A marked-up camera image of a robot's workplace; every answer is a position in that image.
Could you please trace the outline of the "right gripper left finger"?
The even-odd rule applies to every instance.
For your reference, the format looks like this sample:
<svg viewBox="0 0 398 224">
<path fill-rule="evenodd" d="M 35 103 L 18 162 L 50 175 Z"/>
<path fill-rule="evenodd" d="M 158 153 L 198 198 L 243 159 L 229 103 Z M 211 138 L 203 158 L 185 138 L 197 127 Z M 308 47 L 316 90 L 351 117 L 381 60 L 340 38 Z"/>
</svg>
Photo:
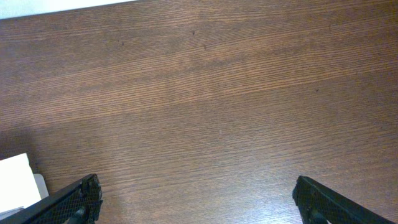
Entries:
<svg viewBox="0 0 398 224">
<path fill-rule="evenodd" d="M 1 220 L 1 224 L 95 224 L 102 203 L 98 176 L 90 174 Z"/>
</svg>

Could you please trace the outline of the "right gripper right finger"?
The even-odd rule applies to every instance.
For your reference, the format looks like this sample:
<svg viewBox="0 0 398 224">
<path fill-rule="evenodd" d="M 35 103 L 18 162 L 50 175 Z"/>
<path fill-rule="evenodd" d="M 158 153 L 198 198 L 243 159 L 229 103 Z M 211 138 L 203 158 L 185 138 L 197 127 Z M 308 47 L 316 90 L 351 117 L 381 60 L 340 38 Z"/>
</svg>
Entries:
<svg viewBox="0 0 398 224">
<path fill-rule="evenodd" d="M 394 224 L 306 176 L 298 177 L 292 198 L 304 224 Z"/>
</svg>

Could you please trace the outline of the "white plastic cutlery tray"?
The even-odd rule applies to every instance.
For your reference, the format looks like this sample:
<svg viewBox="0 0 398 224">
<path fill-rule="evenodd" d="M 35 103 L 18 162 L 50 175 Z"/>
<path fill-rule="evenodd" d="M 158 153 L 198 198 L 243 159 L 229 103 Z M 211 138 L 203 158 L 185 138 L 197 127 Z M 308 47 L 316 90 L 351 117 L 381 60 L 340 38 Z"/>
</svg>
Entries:
<svg viewBox="0 0 398 224">
<path fill-rule="evenodd" d="M 41 174 L 34 174 L 26 153 L 1 160 L 1 220 L 49 196 Z"/>
</svg>

